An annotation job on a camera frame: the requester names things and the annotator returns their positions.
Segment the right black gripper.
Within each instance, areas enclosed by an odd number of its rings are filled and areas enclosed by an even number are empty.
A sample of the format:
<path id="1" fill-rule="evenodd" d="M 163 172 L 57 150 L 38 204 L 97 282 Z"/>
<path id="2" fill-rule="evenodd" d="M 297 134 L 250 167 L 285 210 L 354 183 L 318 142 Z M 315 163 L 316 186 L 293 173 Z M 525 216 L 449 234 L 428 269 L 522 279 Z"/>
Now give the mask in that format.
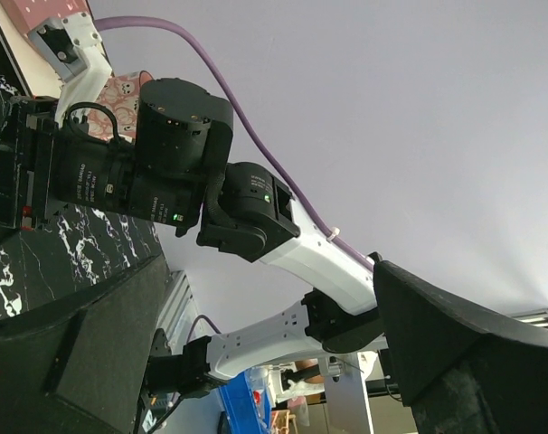
<path id="1" fill-rule="evenodd" d="M 52 97 L 12 97 L 0 106 L 0 244 L 21 230 L 37 230 L 69 205 L 128 214 L 134 178 L 133 146 L 119 132 L 90 135 L 83 110 L 113 126 L 111 110 L 81 102 L 54 115 Z"/>

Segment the aluminium frame rail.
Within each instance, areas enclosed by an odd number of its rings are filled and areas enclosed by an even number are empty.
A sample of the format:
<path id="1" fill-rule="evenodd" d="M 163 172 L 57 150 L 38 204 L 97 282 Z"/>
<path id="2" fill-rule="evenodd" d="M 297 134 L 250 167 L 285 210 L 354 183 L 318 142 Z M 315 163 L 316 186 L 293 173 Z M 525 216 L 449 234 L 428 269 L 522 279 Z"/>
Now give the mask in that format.
<path id="1" fill-rule="evenodd" d="M 548 330 L 548 308 L 516 314 L 514 319 Z"/>

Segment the pink polka dot plate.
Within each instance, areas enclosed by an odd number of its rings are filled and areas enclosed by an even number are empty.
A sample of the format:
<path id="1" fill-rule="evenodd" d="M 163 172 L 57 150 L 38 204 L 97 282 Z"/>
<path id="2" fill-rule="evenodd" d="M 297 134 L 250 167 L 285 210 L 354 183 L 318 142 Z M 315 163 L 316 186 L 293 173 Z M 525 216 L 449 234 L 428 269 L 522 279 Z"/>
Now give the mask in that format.
<path id="1" fill-rule="evenodd" d="M 47 18 L 63 18 L 90 10 L 85 0 L 0 0 L 0 5 L 22 35 Z"/>

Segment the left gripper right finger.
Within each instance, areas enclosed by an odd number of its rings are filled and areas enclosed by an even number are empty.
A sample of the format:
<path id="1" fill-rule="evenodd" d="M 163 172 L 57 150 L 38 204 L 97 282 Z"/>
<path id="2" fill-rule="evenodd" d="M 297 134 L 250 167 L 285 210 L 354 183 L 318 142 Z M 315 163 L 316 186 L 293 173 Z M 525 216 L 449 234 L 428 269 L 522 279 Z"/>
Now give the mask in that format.
<path id="1" fill-rule="evenodd" d="M 548 433 L 548 330 L 384 260 L 374 292 L 419 433 Z"/>

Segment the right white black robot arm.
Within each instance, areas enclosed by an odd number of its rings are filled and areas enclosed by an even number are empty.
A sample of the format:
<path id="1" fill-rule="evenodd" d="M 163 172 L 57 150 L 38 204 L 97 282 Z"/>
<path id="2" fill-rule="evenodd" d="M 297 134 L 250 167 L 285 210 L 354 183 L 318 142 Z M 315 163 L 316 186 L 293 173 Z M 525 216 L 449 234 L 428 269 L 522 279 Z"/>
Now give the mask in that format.
<path id="1" fill-rule="evenodd" d="M 362 350 L 383 332 L 372 264 L 353 260 L 265 167 L 232 163 L 229 100 L 180 79 L 147 82 L 137 135 L 90 135 L 69 105 L 0 90 L 0 234 L 35 229 L 67 205 L 84 205 L 175 229 L 198 229 L 199 246 L 284 269 L 311 287 L 282 313 L 228 334 L 204 336 L 179 355 L 151 358 L 149 392 L 200 397 L 246 369 L 310 346 Z"/>

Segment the strawberry print cream tray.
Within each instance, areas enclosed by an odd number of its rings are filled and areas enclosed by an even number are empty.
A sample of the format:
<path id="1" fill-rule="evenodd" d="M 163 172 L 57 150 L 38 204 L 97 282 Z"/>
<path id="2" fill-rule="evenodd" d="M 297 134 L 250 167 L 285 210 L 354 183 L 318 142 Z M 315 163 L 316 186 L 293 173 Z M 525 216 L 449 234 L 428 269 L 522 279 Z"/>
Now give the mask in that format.
<path id="1" fill-rule="evenodd" d="M 0 43 L 25 94 L 53 97 L 59 94 L 59 82 L 49 65 L 17 30 L 1 3 Z"/>

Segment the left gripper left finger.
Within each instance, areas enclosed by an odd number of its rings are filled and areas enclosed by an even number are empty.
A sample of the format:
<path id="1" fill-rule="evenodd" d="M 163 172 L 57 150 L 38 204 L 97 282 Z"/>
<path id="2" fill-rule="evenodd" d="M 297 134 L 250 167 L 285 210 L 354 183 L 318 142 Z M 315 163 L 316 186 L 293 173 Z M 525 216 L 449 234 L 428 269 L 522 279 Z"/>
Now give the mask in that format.
<path id="1" fill-rule="evenodd" d="M 132 432 L 166 278 L 150 257 L 0 320 L 0 433 Z"/>

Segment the pink ghost pattern mug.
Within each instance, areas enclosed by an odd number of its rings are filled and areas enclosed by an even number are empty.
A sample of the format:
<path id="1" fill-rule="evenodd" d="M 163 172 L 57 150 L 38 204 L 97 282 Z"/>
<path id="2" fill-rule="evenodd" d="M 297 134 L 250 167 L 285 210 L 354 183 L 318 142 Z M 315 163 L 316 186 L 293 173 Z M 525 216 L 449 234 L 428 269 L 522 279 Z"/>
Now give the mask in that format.
<path id="1" fill-rule="evenodd" d="M 118 132 L 125 138 L 136 137 L 139 91 L 148 79 L 144 71 L 111 77 L 96 100 L 115 115 Z M 90 135 L 103 140 L 113 137 L 111 122 L 102 112 L 90 109 L 88 123 Z"/>

